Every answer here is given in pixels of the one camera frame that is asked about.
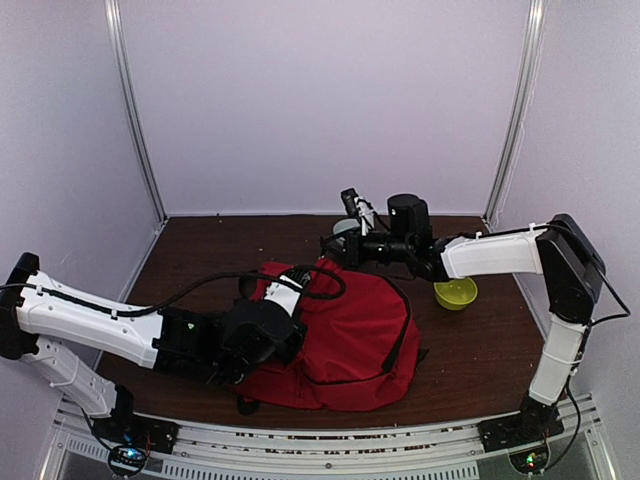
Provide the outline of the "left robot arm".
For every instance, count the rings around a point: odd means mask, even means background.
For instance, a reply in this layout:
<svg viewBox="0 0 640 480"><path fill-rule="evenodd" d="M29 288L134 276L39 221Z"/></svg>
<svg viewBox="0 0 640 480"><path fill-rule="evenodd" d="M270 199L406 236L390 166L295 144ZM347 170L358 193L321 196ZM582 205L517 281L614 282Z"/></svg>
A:
<svg viewBox="0 0 640 480"><path fill-rule="evenodd" d="M256 300L239 299L221 313L197 313L176 302L210 282L255 279L267 283ZM1 286L1 355L32 366L123 444L137 442L144 424L133 414L133 395L97 374L66 341L119 356L165 375L204 384L236 385L263 363L292 361L307 328L298 304L336 300L346 292L334 272L295 265L273 276L222 272L204 277L168 299L141 307L70 288L41 271L25 252Z"/></svg>

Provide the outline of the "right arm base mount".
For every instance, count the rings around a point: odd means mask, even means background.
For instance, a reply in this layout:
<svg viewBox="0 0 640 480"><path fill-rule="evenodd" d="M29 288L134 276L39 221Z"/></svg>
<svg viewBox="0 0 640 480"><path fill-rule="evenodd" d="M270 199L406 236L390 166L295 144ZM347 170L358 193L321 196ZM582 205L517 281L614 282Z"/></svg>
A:
<svg viewBox="0 0 640 480"><path fill-rule="evenodd" d="M542 442L564 432L559 418L541 420L521 413L481 421L477 428L486 453Z"/></svg>

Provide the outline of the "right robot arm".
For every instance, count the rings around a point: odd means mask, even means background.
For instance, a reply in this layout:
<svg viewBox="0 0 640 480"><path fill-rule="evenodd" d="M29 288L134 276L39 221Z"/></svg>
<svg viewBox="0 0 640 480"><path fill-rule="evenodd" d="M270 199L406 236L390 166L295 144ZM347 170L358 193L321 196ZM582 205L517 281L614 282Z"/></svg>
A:
<svg viewBox="0 0 640 480"><path fill-rule="evenodd" d="M611 286L605 263L568 214L544 224L498 233L462 233L436 238L428 205L414 194L387 200L388 222L354 189L342 191L348 215L321 239L323 251L344 265L369 261L400 262L420 279L433 283L476 275L530 273L543 277L551 326L536 373L523 398L512 430L519 440L535 440L551 424L552 411L577 369L588 336L598 325L593 314L601 290Z"/></svg>

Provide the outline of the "red backpack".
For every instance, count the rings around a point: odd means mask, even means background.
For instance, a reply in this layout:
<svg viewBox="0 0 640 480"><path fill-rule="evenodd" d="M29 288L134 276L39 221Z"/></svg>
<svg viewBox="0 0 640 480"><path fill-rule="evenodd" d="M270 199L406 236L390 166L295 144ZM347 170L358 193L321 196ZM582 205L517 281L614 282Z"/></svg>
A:
<svg viewBox="0 0 640 480"><path fill-rule="evenodd" d="M237 409L261 404L338 412L369 412L402 399L419 363L421 333L408 296L391 279L345 269L328 258L317 266L346 285L337 299L300 299L307 333L289 363L272 358L233 386Z"/></svg>

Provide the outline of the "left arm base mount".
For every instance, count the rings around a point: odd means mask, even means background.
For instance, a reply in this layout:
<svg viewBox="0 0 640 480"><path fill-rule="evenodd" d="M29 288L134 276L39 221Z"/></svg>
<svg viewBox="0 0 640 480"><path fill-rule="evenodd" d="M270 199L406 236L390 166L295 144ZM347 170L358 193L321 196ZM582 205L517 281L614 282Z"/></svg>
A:
<svg viewBox="0 0 640 480"><path fill-rule="evenodd" d="M128 420L93 418L93 428L101 439L163 454L173 452L179 433L175 422L137 414Z"/></svg>

